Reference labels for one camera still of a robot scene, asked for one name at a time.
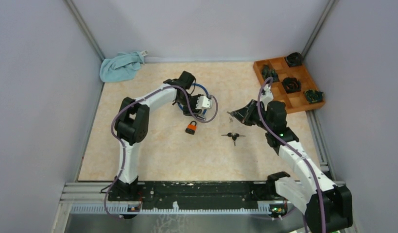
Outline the blue cable lock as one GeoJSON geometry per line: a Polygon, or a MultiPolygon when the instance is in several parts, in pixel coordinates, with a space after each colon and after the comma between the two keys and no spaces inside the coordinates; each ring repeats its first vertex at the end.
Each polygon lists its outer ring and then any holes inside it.
{"type": "Polygon", "coordinates": [[[191,91],[188,92],[188,99],[176,101],[175,103],[186,116],[191,116],[188,103],[196,119],[200,121],[207,121],[206,112],[212,107],[212,99],[210,98],[208,90],[201,84],[193,82],[190,86],[191,91]]]}

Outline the orange black padlock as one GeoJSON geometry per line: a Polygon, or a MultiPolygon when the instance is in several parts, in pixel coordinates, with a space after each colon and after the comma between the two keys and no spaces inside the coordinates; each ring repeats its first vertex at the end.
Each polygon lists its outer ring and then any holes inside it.
{"type": "Polygon", "coordinates": [[[191,121],[189,125],[186,127],[185,132],[191,135],[194,135],[197,129],[197,122],[191,121]]]}

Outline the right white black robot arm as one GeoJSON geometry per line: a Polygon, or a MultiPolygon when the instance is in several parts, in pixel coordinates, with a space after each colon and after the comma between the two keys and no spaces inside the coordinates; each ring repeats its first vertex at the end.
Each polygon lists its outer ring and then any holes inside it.
{"type": "Polygon", "coordinates": [[[316,166],[299,138],[287,125],[286,105],[271,101],[264,105],[251,100],[245,107],[229,113],[246,126],[266,130],[268,145],[299,177],[297,183],[286,172],[268,176],[267,196],[289,200],[304,214],[313,233],[332,233],[353,225],[352,193],[346,185],[337,185],[316,166]]]}

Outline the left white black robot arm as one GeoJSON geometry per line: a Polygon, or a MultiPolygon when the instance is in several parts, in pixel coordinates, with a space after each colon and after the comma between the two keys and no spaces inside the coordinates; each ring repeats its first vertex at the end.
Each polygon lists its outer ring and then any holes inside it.
{"type": "Polygon", "coordinates": [[[111,124],[111,132],[120,146],[120,163],[109,193],[118,192],[127,201],[138,196],[138,152],[148,133],[151,112],[167,103],[176,103],[182,106],[184,115],[197,118],[212,107],[208,92],[188,93],[196,86],[196,78],[183,71],[178,79],[167,79],[159,88],[142,97],[123,99],[111,124]]]}

